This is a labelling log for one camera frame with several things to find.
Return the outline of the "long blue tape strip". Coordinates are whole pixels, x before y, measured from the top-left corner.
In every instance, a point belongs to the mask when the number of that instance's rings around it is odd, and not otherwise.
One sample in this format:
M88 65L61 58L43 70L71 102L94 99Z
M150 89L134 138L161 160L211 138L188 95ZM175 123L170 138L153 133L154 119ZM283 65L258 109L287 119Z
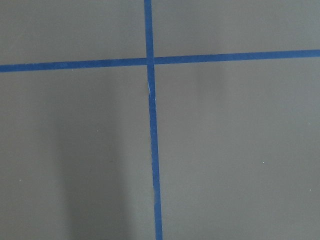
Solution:
M156 79L155 79L155 57L153 38L152 1L144 1L145 43L146 43L146 66L148 82L148 106L149 106L149 128L152 165L152 185L154 192L154 224L155 238L163 239L161 185L159 166L157 106L156 106Z

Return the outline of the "crossing blue tape strip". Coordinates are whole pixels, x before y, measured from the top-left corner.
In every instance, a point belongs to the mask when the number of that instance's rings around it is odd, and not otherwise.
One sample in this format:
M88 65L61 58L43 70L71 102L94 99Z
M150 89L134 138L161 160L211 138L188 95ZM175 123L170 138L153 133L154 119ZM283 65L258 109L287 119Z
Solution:
M251 61L251 60L273 60L273 59L295 59L295 58L318 58L319 49L309 50L286 50L266 52L244 52L244 53L221 53L182 56L160 56L155 57L155 65ZM40 63L3 64L0 66L2 73L10 72L32 72L50 70L74 70L107 67L146 66L147 58L121 58L121 59L99 59L81 61L58 61Z

